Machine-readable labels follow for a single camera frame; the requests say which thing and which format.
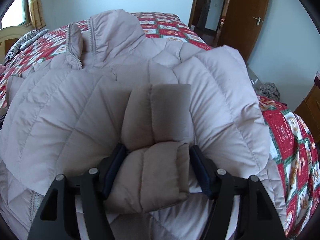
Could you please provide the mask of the brown wooden dresser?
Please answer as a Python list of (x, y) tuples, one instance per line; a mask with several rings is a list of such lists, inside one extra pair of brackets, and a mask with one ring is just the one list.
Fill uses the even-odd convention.
[(296, 108), (298, 114), (308, 126), (314, 140), (319, 143), (319, 125), (320, 125), (320, 90), (319, 90), (319, 71), (315, 75), (314, 85), (308, 95)]

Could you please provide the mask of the grey cloth pile on floor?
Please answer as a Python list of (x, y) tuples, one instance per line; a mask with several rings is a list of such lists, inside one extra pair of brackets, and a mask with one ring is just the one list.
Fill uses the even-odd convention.
[(274, 101), (279, 101), (280, 92), (277, 89), (276, 85), (271, 82), (262, 83), (256, 92), (260, 96), (264, 96)]

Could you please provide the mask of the grey striped pillow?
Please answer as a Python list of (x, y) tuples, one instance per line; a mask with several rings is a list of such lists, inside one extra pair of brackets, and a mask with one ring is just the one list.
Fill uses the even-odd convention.
[(43, 30), (31, 30), (28, 33), (24, 34), (21, 38), (19, 38), (13, 46), (9, 49), (7, 54), (5, 55), (3, 64), (7, 64), (11, 61), (16, 54), (20, 51), (25, 50), (28, 46), (42, 37), (44, 34), (48, 33), (48, 29)]

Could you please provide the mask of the cream wooden headboard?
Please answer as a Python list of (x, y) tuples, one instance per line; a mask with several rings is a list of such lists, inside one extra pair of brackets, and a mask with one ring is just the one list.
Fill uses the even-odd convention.
[(30, 30), (26, 27), (12, 26), (1, 29), (1, 60), (12, 45)]

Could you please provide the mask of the brown wooden door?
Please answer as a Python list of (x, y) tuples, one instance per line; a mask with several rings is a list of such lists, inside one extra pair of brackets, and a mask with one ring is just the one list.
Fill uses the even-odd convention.
[(248, 61), (261, 31), (252, 18), (264, 20), (269, 0), (230, 0), (217, 45), (227, 45), (239, 51)]

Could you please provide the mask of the yellow curtain right of window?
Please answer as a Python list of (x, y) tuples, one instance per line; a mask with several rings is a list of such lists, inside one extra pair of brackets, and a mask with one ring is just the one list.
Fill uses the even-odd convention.
[(42, 29), (46, 26), (41, 0), (28, 0), (29, 15), (35, 29)]

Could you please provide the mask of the window with grey frame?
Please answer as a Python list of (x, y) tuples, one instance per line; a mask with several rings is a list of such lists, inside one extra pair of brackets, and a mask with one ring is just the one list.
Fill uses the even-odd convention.
[(31, 22), (29, 0), (14, 0), (1, 18), (1, 29), (12, 26), (24, 26)]

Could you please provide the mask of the dark brown door frame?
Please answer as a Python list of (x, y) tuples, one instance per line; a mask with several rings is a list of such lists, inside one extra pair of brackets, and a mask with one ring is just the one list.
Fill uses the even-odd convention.
[(230, 0), (193, 0), (189, 27), (204, 39), (217, 41)]

